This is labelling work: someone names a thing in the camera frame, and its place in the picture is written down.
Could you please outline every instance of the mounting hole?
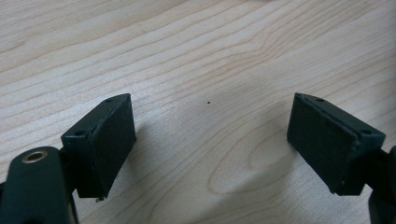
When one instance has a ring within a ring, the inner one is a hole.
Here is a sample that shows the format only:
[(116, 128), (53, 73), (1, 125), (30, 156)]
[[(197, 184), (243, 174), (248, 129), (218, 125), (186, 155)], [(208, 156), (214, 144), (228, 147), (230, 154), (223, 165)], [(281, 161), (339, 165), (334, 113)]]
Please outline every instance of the mounting hole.
[(362, 133), (365, 133), (365, 134), (372, 134), (372, 132), (370, 132), (370, 131), (368, 131), (368, 130), (365, 130), (365, 129), (361, 130), (361, 132), (362, 132)]
[(44, 158), (46, 158), (47, 156), (48, 156), (47, 151), (34, 151), (34, 152), (31, 152), (31, 153), (27, 154), (26, 156), (24, 156), (22, 159), (22, 162), (23, 163), (33, 163), (33, 162), (41, 161)]
[(78, 131), (78, 132), (75, 132), (75, 136), (82, 136), (82, 135), (84, 135), (84, 131)]

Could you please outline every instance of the light wood surface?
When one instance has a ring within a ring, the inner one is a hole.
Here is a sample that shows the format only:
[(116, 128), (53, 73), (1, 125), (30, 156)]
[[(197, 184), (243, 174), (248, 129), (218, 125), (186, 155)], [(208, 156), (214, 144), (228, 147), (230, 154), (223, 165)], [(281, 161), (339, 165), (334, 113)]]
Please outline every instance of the light wood surface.
[(396, 2), (1, 1), (0, 171), (107, 97), (137, 143), (81, 223), (368, 223), (286, 141), (295, 92), (396, 145)]

